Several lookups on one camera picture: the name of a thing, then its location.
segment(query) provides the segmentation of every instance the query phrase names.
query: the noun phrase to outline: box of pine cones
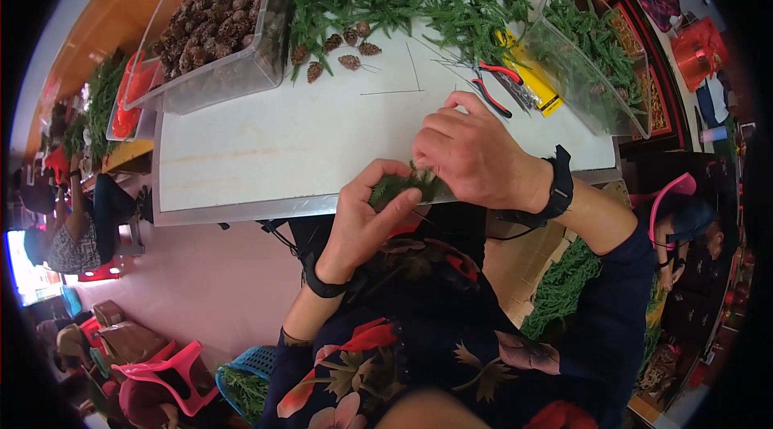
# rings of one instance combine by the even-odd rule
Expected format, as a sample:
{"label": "box of pine cones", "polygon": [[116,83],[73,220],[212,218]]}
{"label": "box of pine cones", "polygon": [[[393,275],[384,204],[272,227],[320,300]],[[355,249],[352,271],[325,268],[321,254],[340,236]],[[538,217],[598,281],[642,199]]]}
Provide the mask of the box of pine cones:
{"label": "box of pine cones", "polygon": [[185,115],[279,86],[292,14],[291,0],[160,0],[138,51],[161,67],[124,108]]}

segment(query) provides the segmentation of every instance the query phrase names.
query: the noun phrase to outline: floor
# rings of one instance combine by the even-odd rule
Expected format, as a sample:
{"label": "floor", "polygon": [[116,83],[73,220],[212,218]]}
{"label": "floor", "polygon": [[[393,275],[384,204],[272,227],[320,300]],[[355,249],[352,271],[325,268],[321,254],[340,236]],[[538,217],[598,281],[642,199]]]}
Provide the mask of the floor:
{"label": "floor", "polygon": [[[124,188],[134,195],[143,183],[148,176]],[[286,225],[280,231],[292,239]],[[210,368],[246,348],[276,344],[301,285],[301,264],[260,225],[239,222],[223,231],[141,221],[140,238],[145,254],[124,257],[120,279],[76,284],[84,307],[110,299],[169,339],[197,339]]]}

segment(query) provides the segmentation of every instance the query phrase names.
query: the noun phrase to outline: wrist strap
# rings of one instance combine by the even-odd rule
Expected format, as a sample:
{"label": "wrist strap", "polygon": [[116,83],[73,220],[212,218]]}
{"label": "wrist strap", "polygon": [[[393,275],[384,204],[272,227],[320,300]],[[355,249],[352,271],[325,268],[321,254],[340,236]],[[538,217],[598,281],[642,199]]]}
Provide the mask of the wrist strap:
{"label": "wrist strap", "polygon": [[555,158],[544,159],[553,166],[553,182],[550,183],[550,197],[545,209],[536,214],[518,210],[497,211],[496,215],[500,220],[538,228],[545,226],[547,220],[561,216],[569,208],[575,195],[575,181],[569,170],[569,160],[572,156],[561,145],[556,145]]}
{"label": "wrist strap", "polygon": [[306,284],[319,298],[335,298],[344,293],[352,284],[351,280],[343,284],[330,284],[324,283],[317,278],[317,273],[314,271],[314,268],[317,265],[317,260],[314,259],[314,253],[306,255],[306,257],[301,260],[301,263],[303,264],[303,276],[306,280]]}

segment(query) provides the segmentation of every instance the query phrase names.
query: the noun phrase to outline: cardboard box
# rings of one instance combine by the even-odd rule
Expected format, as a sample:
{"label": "cardboard box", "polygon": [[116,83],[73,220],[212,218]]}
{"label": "cardboard box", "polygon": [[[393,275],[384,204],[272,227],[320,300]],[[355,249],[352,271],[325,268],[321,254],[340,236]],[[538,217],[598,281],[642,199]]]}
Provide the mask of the cardboard box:
{"label": "cardboard box", "polygon": [[97,317],[97,321],[99,321],[102,328],[107,328],[121,323],[122,321],[126,321],[126,314],[121,310],[121,307],[116,305],[112,300],[95,303],[91,307],[91,311],[94,313],[94,316]]}
{"label": "cardboard box", "polygon": [[[630,208],[624,182],[610,182],[602,192]],[[486,235],[507,238],[526,231],[525,226],[498,220],[491,212]],[[516,327],[523,324],[534,306],[531,301],[539,282],[553,262],[577,239],[577,234],[554,221],[510,241],[486,241],[483,273],[494,288],[499,306]]]}
{"label": "cardboard box", "polygon": [[146,362],[167,344],[166,338],[133,321],[102,328],[99,336],[117,365]]}

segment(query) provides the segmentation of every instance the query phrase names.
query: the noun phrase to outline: orange plastic bag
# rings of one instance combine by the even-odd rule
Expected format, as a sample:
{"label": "orange plastic bag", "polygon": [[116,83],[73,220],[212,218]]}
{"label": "orange plastic bag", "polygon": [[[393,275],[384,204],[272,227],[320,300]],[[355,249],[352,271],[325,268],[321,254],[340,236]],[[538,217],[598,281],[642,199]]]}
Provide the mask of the orange plastic bag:
{"label": "orange plastic bag", "polygon": [[[137,66],[134,68],[134,75],[130,76],[131,67],[134,65],[134,59],[138,53],[139,58],[137,58]],[[159,67],[159,64],[155,64],[143,69],[142,61],[145,59],[145,52],[138,53],[129,59],[121,79],[121,85],[118,86],[118,111],[113,118],[112,128],[113,135],[121,139],[125,139],[131,134],[132,129],[137,126],[141,114],[139,108],[124,110],[124,105],[131,104],[150,90],[155,70]]]}

